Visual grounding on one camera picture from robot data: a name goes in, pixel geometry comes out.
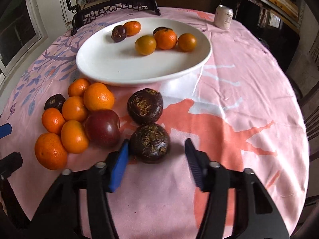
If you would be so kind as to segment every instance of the red apple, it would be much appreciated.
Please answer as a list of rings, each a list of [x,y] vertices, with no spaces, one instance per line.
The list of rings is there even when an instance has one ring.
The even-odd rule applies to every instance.
[[[102,147],[115,146],[121,137],[120,118],[112,110],[91,112],[85,123],[87,137]]]

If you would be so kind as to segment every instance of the white plate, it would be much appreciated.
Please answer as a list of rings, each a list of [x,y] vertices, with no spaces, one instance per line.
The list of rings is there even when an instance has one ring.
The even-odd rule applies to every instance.
[[[115,26],[128,21],[141,23],[141,31],[125,40],[115,43],[111,33]],[[191,33],[197,39],[192,52],[181,52],[178,46],[171,50],[155,50],[148,56],[141,56],[135,50],[135,41],[143,35],[152,35],[157,27],[172,28],[177,36]],[[198,29],[182,22],[163,18],[137,18],[121,21],[98,31],[78,51],[78,69],[87,77],[110,85],[132,86],[154,83],[181,77],[207,62],[212,46]]]

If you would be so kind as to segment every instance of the mandarin orange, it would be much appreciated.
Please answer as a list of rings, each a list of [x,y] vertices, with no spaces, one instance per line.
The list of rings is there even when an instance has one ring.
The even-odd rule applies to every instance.
[[[157,47],[163,50],[172,49],[176,46],[177,35],[171,29],[159,30],[155,33]]]
[[[83,98],[80,96],[70,97],[65,101],[62,107],[62,115],[66,121],[77,120],[84,121],[89,114],[87,108],[84,106]]]
[[[137,21],[130,21],[123,25],[126,29],[127,36],[134,36],[141,30],[141,24]]]
[[[41,122],[47,131],[60,135],[65,119],[56,108],[49,108],[43,112]]]
[[[143,56],[150,55],[156,49],[156,41],[152,36],[142,36],[135,42],[135,49]]]
[[[83,97],[85,90],[91,83],[85,78],[80,78],[70,84],[68,88],[69,97],[80,96]]]
[[[39,163],[49,170],[63,169],[68,160],[61,138],[54,133],[40,135],[35,142],[34,153]]]
[[[115,102],[113,93],[100,82],[90,85],[85,91],[83,99],[84,105],[89,111],[110,110]]]
[[[67,121],[61,131],[61,140],[69,153],[80,154],[89,146],[84,127],[76,120]]]
[[[177,44],[184,52],[191,52],[197,45],[197,39],[190,33],[184,33],[178,38]]]

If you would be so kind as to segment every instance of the table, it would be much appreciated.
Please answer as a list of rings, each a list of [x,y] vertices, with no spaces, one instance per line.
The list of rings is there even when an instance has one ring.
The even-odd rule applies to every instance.
[[[9,122],[13,132],[1,139],[0,152],[1,157],[21,152],[23,166],[9,181],[29,218],[60,173],[42,167],[34,155],[36,139],[46,132],[41,124],[45,101],[57,93],[68,98],[69,84],[80,76],[75,56],[87,38],[114,22],[137,17],[159,16],[123,9],[98,17],[75,36],[67,32],[25,71],[12,92],[0,124]],[[189,172],[183,148],[188,137],[226,168],[252,168],[292,233],[306,196],[309,158],[306,129],[288,79],[271,53],[237,21],[230,30],[221,30],[212,25],[210,13],[161,8],[160,17],[199,28],[210,39],[213,53],[202,69],[148,86],[163,95],[158,123],[170,134],[172,149],[161,164],[129,165],[119,189],[109,194],[120,238],[196,237],[207,195],[195,188]],[[143,87],[109,88],[122,139],[130,137],[137,125],[127,114],[126,102]],[[107,154],[90,146],[80,155],[70,154],[67,167],[87,169]],[[83,230],[90,236],[85,197],[81,191]],[[233,198],[230,191],[225,236],[231,233]]]

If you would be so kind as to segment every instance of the aluminum can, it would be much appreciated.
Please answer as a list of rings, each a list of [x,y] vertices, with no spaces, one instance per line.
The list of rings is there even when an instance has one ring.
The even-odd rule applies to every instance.
[[[215,13],[214,25],[221,29],[229,29],[233,15],[232,9],[221,4],[218,5]]]

